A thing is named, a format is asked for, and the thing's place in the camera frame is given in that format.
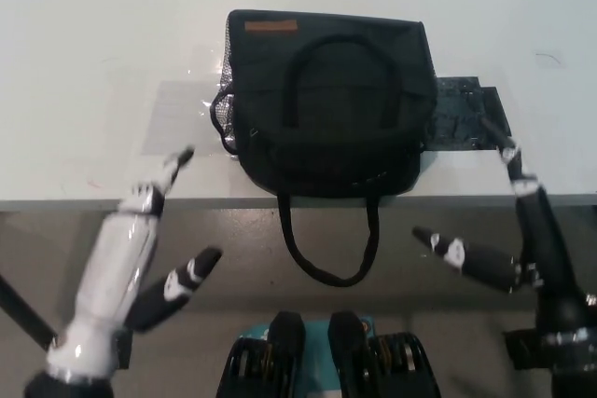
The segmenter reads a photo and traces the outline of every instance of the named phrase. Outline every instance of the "teal object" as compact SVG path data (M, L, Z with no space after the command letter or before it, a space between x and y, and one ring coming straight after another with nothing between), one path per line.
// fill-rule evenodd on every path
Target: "teal object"
M367 337L375 336L373 319L362 317L361 322L367 331ZM340 380L327 340L328 326L329 321L305 322L305 351L295 386L296 398L341 397ZM266 340L269 328L268 323L256 325L242 333L241 337Z

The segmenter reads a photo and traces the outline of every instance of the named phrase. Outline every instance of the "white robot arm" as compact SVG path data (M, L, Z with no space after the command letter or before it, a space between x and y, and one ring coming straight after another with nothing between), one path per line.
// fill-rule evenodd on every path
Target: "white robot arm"
M41 375L46 391L32 391L39 376L26 396L79 396L72 391L87 390L94 383L105 387L118 368L118 332L125 326L136 331L155 326L182 308L211 272L220 257L217 249L206 249L138 296L155 251L165 196L192 156L188 148L169 158L104 219L76 296L75 317L49 348ZM69 392L48 394L48 384Z

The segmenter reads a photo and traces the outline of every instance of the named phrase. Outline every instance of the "orange label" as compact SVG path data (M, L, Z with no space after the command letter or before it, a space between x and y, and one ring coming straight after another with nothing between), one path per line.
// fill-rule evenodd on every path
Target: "orange label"
M246 32L295 32L299 29L296 19L288 21L246 21L244 30Z

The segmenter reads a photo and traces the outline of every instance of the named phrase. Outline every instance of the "white table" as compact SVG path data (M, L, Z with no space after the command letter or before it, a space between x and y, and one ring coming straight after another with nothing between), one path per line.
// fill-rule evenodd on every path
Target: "white table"
M188 140L171 205L275 206L207 114L234 8L422 21L438 75L498 88L553 202L597 203L595 0L0 0L0 211L113 207ZM479 151L425 154L388 203L511 201L497 155Z

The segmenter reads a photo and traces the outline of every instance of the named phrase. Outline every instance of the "bag handle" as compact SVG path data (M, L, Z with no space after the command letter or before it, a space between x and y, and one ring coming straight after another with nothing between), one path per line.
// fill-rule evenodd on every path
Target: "bag handle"
M299 93L297 84L300 74L311 59L312 54L320 47L340 43L357 44L368 50L375 60L382 63L388 79L388 95L380 125L382 128L389 128L396 124L398 113L396 98L402 95L402 75L394 60L360 34L332 34L315 39L305 45L290 61L286 69L285 82L282 89L282 120L284 126L295 128L299 125L299 104L297 101Z
M311 278L326 284L328 286L335 286L338 288L347 288L354 286L365 278L368 274L373 261L375 261L375 255L377 254L377 247L380 242L380 217L378 214L378 206L380 205L379 198L368 198L367 199L367 221L369 226L369 239L367 241L367 247L363 252L363 261L358 271L348 279L342 279L335 276L325 270L318 268L312 262L307 260L300 253L299 248L295 242L295 236L292 232L292 219L290 213L290 196L286 194L278 195L278 212L280 213L280 222L282 223L282 233L284 234L284 240L288 252L292 255L294 260Z

